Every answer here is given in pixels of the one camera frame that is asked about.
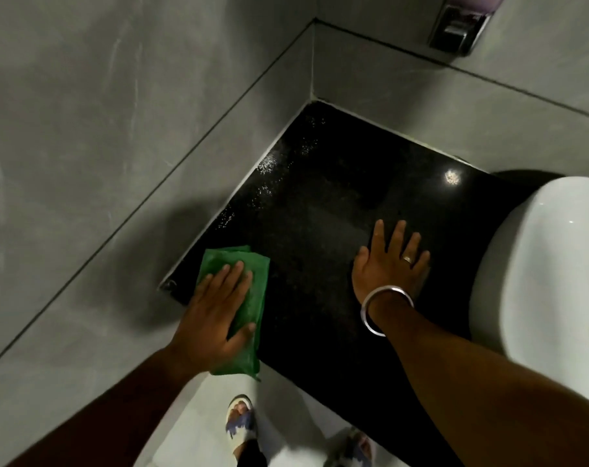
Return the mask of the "chrome wall soap dispenser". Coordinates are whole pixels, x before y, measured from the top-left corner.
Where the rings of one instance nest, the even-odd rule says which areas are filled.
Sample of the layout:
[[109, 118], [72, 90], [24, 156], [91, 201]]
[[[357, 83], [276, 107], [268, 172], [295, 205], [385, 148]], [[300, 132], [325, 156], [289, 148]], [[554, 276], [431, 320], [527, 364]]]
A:
[[444, 0], [428, 46], [453, 56], [468, 56], [504, 0]]

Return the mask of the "white ceramic sink basin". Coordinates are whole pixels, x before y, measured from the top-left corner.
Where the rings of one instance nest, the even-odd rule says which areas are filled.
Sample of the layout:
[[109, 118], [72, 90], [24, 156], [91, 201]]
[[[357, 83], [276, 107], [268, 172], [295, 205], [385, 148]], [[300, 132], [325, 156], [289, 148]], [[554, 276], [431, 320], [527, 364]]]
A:
[[550, 181], [514, 209], [481, 260], [471, 339], [589, 400], [589, 178]]

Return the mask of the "person's right hand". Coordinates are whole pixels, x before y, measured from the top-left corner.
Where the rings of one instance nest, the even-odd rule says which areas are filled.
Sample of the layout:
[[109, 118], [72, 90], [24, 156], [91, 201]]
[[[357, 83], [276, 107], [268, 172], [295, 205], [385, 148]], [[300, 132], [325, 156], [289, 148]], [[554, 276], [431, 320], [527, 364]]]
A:
[[413, 272], [413, 266], [423, 252], [420, 250], [421, 241], [422, 236], [418, 232], [407, 236], [406, 227], [403, 259], [393, 258], [387, 253], [389, 242], [385, 239], [384, 221], [377, 220], [370, 244], [367, 246], [370, 249], [369, 274], [365, 277], [352, 277], [352, 287], [358, 302], [363, 303], [373, 290], [388, 285], [400, 287], [415, 300], [425, 283], [415, 282]]

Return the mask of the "person's left hand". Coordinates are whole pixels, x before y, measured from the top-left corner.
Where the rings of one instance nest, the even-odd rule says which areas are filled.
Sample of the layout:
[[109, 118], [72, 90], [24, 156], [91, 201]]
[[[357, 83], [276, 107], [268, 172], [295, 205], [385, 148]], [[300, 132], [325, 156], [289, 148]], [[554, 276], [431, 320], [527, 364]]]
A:
[[[231, 269], [224, 265], [216, 274], [217, 291], [212, 299], [191, 297], [172, 342], [166, 347], [175, 365], [190, 377], [218, 369], [236, 355], [227, 355], [229, 327], [243, 301], [221, 301], [221, 287]], [[245, 297], [252, 272], [245, 271]]]

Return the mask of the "person's right forearm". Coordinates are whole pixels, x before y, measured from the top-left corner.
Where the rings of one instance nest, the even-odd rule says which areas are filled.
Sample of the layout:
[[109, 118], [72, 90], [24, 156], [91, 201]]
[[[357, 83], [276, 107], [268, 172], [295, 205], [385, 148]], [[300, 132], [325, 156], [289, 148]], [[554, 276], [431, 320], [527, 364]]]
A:
[[589, 467], [589, 400], [428, 321], [396, 292], [369, 304], [465, 467]]

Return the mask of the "green cleaning cloth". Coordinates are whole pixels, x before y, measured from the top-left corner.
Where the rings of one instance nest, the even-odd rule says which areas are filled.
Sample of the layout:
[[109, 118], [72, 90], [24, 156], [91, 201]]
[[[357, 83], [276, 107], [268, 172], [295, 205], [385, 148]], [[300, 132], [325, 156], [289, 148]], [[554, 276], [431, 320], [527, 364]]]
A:
[[270, 259], [252, 252], [248, 245], [206, 249], [200, 265], [197, 283], [200, 283], [207, 274], [216, 274], [224, 265], [233, 266], [238, 261], [243, 262], [245, 271], [252, 272], [252, 285], [231, 322], [228, 337], [235, 335], [238, 330], [250, 322], [256, 324], [256, 330], [249, 344], [227, 364], [211, 371], [211, 375], [246, 375], [259, 380], [260, 361], [258, 348], [260, 344], [261, 321], [264, 313]]

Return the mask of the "person's left forearm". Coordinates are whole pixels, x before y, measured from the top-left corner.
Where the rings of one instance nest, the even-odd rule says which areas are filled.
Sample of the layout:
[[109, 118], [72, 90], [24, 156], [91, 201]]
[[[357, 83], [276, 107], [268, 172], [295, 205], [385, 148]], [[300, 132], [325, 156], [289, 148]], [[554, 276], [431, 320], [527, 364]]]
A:
[[167, 345], [6, 467], [133, 467], [182, 389], [209, 370], [211, 358]]

